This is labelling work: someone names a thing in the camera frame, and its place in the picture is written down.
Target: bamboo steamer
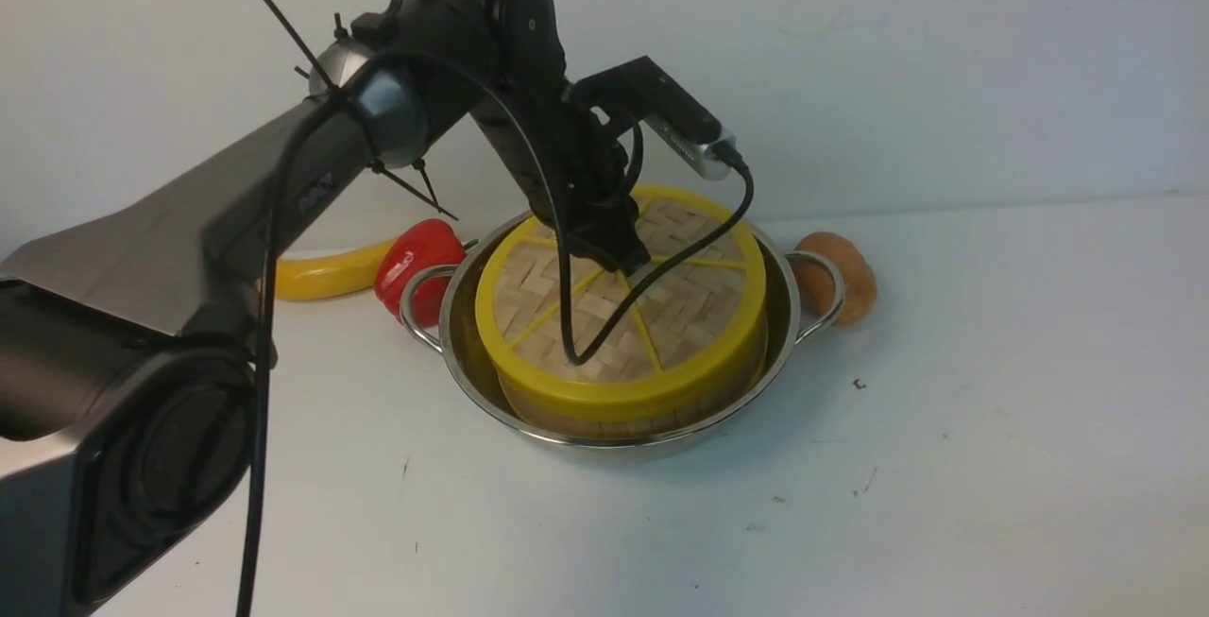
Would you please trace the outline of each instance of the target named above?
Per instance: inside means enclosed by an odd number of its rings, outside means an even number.
[[[677,188],[638,188],[638,235],[658,264],[730,212]],[[759,243],[740,223],[638,299],[582,367],[562,351],[556,243],[530,218],[487,260],[475,322],[513,410],[534,426],[584,438],[630,438],[684,427],[751,388],[768,345]],[[572,259],[575,347],[596,336],[631,283]]]

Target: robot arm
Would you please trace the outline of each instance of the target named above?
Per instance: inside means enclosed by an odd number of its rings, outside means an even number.
[[[648,58],[571,85],[553,0],[393,0],[319,65],[355,86],[351,109],[314,71],[311,97],[210,160],[0,264],[0,617],[91,613],[242,478],[266,201],[300,127],[277,253],[368,166],[417,162],[470,114],[569,253],[626,273],[649,255],[623,129],[646,119],[711,178],[730,144]]]

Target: pot handle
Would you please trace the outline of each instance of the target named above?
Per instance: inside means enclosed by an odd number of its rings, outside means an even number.
[[[415,277],[403,288],[403,295],[399,298],[399,323],[411,331],[411,335],[426,346],[435,350],[438,353],[442,353],[440,340],[424,330],[423,327],[416,323],[416,312],[411,307],[411,299],[416,295],[416,289],[420,288],[423,282],[429,279],[435,279],[436,277],[450,277],[457,271],[457,265],[432,265],[432,267],[426,267],[420,272],[416,272]]]
[[[793,340],[793,345],[798,345],[799,342],[812,336],[812,334],[817,334],[818,331],[822,331],[823,329],[831,327],[832,323],[835,321],[835,318],[838,318],[839,312],[844,310],[844,275],[839,271],[839,267],[835,267],[835,264],[832,263],[831,259],[828,259],[825,255],[818,255],[816,253],[789,252],[785,254],[785,259],[789,260],[791,264],[809,263],[812,265],[818,265],[818,267],[825,269],[829,273],[832,278],[832,284],[834,284],[835,287],[834,294],[832,295],[832,304],[831,307],[827,308],[827,312],[825,312],[823,316],[816,319],[814,324],[799,329],[798,338]]]

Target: white tabletop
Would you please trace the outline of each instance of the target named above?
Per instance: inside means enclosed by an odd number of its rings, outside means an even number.
[[[1209,611],[1209,196],[764,230],[881,301],[652,463],[521,440],[371,294],[285,304],[256,615]],[[99,613],[232,613],[244,497]]]

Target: stainless steel pot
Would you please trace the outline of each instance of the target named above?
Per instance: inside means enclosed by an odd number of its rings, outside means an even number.
[[[487,357],[479,339],[479,329],[474,318],[474,301],[479,289],[479,278],[482,276],[484,265],[491,252],[499,246],[502,238],[508,235],[514,226],[523,221],[528,214],[510,220],[490,237],[484,238],[475,246],[467,259],[461,265],[435,265],[423,270],[407,283],[400,299],[399,321],[411,334],[432,350],[435,350],[445,358],[453,380],[457,381],[462,391],[480,409],[487,411],[493,419],[508,426],[517,433],[534,439],[546,445],[562,448],[563,450],[575,450],[579,452],[609,454],[618,456],[655,456],[669,451],[678,451],[695,444],[706,437],[712,428],[727,419],[734,416],[740,409],[747,406],[757,396],[768,388],[777,373],[785,367],[793,347],[829,327],[839,316],[844,307],[844,279],[839,270],[831,260],[814,253],[789,252],[782,255],[773,247],[767,235],[751,226],[752,233],[759,242],[764,254],[765,273],[768,273],[767,311],[769,345],[764,357],[764,373],[762,373],[756,385],[735,398],[730,405],[718,410],[711,416],[699,420],[696,423],[644,436],[640,438],[625,439],[585,439],[567,436],[531,426],[514,414],[504,398],[499,387],[499,377],[496,367]],[[789,267],[789,261],[803,261],[820,265],[825,269],[835,284],[835,294],[831,307],[823,317],[800,328],[802,299],[798,295],[798,286]],[[411,299],[423,282],[436,277],[451,277],[449,289],[445,290],[445,300],[441,302],[441,315],[439,338],[429,334],[416,324],[415,315],[411,310]]]

